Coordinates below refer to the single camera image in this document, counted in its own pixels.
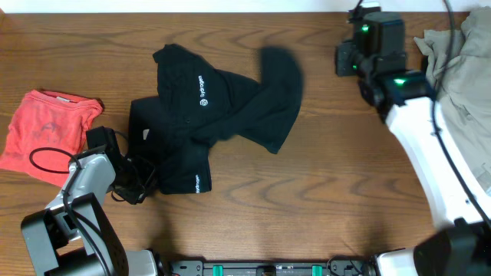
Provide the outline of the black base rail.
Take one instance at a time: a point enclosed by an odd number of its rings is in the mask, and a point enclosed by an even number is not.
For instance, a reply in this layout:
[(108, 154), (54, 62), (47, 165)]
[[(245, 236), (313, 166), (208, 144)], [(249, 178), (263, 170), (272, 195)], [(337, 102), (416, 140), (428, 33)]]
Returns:
[(210, 262), (200, 260), (169, 263), (177, 276), (377, 276), (373, 262), (337, 257), (326, 262)]

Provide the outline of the folded red t-shirt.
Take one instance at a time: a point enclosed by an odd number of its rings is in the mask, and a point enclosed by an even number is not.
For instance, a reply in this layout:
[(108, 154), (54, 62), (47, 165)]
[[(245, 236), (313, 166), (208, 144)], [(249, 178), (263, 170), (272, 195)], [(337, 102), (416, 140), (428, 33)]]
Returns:
[(95, 99), (47, 90), (26, 93), (8, 126), (1, 168), (62, 187), (68, 178), (70, 157), (52, 151), (36, 153), (33, 160), (46, 168), (43, 171), (30, 162), (31, 151), (52, 147), (72, 155), (79, 153), (86, 132), (102, 112)]

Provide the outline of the beige khaki garment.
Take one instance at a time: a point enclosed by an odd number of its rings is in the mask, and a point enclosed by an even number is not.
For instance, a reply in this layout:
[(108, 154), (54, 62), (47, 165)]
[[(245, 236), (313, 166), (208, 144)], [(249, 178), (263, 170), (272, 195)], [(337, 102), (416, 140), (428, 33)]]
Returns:
[(490, 8), (470, 12), (453, 38), (449, 31), (426, 30), (414, 39), (428, 57), (426, 76), (443, 83), (438, 101), (447, 128), (468, 167), (490, 194)]

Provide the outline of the black polo shirt white logo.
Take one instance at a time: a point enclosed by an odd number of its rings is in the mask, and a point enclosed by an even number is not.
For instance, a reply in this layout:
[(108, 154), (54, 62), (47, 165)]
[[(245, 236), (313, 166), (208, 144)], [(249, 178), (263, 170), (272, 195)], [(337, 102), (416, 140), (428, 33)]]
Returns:
[(303, 76), (285, 48), (259, 49), (259, 81), (213, 67), (179, 44), (153, 54), (157, 96), (130, 105), (130, 155), (154, 165), (161, 193), (212, 188), (209, 151), (235, 135), (276, 154), (302, 105)]

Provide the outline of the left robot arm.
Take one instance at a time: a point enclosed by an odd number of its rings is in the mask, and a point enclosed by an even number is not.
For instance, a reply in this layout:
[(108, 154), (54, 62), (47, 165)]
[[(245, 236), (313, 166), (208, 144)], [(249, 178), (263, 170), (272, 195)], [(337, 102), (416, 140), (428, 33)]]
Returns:
[(88, 149), (69, 156), (68, 179), (45, 209), (26, 216), (21, 233), (37, 275), (162, 275), (150, 249), (127, 251), (102, 205), (141, 203), (156, 184), (152, 163), (120, 153), (117, 132), (87, 132)]

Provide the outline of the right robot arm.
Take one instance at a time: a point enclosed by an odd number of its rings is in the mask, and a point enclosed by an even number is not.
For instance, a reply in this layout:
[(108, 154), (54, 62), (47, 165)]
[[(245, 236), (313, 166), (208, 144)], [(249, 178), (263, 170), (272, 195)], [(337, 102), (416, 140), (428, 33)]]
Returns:
[(357, 5), (348, 21), (353, 36), (336, 48), (336, 74), (358, 76), (361, 96), (409, 157), (437, 230), (413, 248), (374, 256), (364, 274), (488, 275), (490, 198), (450, 135), (435, 88), (406, 68), (403, 19)]

